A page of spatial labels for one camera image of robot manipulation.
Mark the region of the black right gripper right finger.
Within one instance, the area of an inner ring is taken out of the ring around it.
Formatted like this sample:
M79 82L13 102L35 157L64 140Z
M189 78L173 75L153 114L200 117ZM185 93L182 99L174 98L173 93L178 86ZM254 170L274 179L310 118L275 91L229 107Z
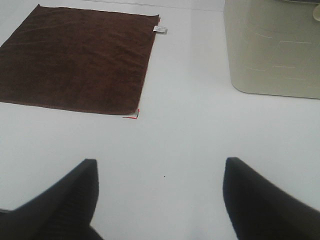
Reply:
M223 200L239 240L318 240L320 212L272 184L245 162L225 162Z

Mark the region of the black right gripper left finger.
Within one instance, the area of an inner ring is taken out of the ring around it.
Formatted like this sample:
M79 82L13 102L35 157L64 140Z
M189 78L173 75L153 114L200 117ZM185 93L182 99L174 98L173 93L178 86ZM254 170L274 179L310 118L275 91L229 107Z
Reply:
M85 159L29 202L0 217L2 240L100 240L91 226L99 197L98 164Z

